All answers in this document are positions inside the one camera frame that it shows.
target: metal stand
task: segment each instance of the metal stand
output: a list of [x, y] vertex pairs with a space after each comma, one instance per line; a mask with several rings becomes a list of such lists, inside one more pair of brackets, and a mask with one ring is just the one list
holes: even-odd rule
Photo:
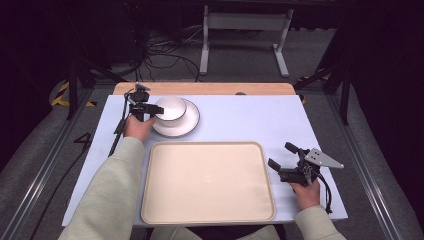
[[269, 30], [280, 31], [281, 37], [278, 44], [273, 45], [275, 58], [283, 77], [288, 77], [286, 63], [282, 49], [293, 16], [293, 9], [287, 14], [239, 14], [239, 13], [209, 13], [205, 6], [203, 17], [203, 47], [200, 59], [200, 74], [206, 75], [209, 61], [209, 29], [246, 29], [246, 30]]

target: beige tray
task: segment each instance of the beige tray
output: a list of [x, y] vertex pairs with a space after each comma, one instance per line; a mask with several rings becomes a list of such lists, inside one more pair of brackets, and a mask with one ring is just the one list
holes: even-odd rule
[[255, 142], [162, 142], [152, 148], [141, 217], [148, 224], [265, 222], [275, 214]]

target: white tabletop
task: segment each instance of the white tabletop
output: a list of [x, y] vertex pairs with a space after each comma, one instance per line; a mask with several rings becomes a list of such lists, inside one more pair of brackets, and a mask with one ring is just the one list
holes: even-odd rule
[[[161, 97], [150, 96], [149, 103], [155, 103]], [[165, 138], [152, 130], [149, 139], [144, 143], [147, 154], [141, 168], [143, 174], [135, 225], [149, 226], [141, 219], [140, 209], [150, 149], [158, 142], [255, 141], [262, 145], [266, 161], [268, 158], [272, 158], [283, 168], [294, 168], [299, 160], [297, 155], [284, 148], [286, 142], [291, 142], [303, 149], [320, 149], [302, 103], [296, 95], [187, 95], [179, 97], [190, 100], [198, 107], [200, 122], [192, 132], [177, 139]], [[122, 95], [111, 95], [107, 99], [92, 145], [65, 213], [63, 226], [69, 223], [94, 173], [107, 159], [115, 139], [113, 132], [122, 117], [123, 104], [124, 97]], [[276, 207], [275, 217], [268, 223], [293, 221], [299, 209], [291, 187], [287, 183], [280, 182], [278, 174], [271, 168], [268, 169], [268, 172]], [[330, 218], [347, 218], [345, 207], [330, 170], [322, 167], [321, 173], [329, 184], [333, 196], [331, 205], [333, 213], [330, 214]], [[321, 203], [325, 205], [325, 187], [321, 187]]]

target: sweatshirt sleeve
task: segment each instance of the sweatshirt sleeve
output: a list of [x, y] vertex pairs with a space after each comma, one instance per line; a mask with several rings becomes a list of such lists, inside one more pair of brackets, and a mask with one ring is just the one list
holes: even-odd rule
[[314, 206], [301, 211], [295, 217], [297, 226], [305, 240], [342, 240], [346, 239], [334, 227], [322, 206]]
[[129, 239], [144, 154], [140, 140], [123, 138], [97, 170], [59, 239]]

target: wooden table edge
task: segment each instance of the wooden table edge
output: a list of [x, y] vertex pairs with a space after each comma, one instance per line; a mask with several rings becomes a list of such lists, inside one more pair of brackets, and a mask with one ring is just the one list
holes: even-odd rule
[[[296, 95], [289, 83], [203, 83], [203, 82], [142, 82], [150, 95]], [[123, 95], [134, 89], [134, 82], [115, 86], [113, 95]]]

